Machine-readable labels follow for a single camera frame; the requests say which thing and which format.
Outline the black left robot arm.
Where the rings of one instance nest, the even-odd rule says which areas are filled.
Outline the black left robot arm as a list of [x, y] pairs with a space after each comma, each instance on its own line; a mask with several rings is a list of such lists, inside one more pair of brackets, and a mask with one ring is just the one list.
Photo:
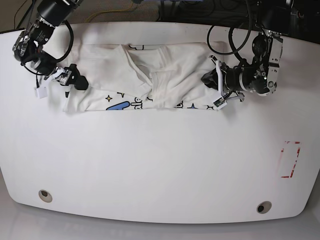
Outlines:
[[[209, 47], [213, 53], [210, 59], [215, 68], [204, 74], [201, 81], [217, 91], [212, 104], [214, 110], [222, 109], [230, 100], [244, 101], [245, 92], [265, 97], [276, 91], [283, 52], [282, 36], [289, 33], [294, 1], [258, 0], [256, 5], [257, 14], [253, 15], [247, 3], [247, 16], [238, 22], [248, 23], [247, 34], [239, 47], [235, 47], [233, 41], [234, 27], [228, 32], [230, 52], [223, 53]], [[252, 41], [253, 58], [248, 63], [239, 52], [247, 43], [253, 27], [260, 31]]]

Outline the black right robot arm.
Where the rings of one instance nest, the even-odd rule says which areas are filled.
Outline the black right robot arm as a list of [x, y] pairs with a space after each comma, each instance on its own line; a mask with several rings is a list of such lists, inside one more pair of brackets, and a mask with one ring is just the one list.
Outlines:
[[[75, 36], [67, 18], [80, 4], [80, 0], [42, 0], [37, 7], [35, 21], [20, 33], [13, 45], [14, 58], [35, 75], [35, 94], [40, 99], [48, 96], [47, 88], [51, 81], [64, 87], [73, 86], [78, 91], [85, 91], [89, 87], [86, 77], [80, 74], [76, 64], [58, 66], [71, 53]], [[61, 24], [67, 27], [70, 40], [63, 56], [55, 58], [45, 52], [43, 47]]]

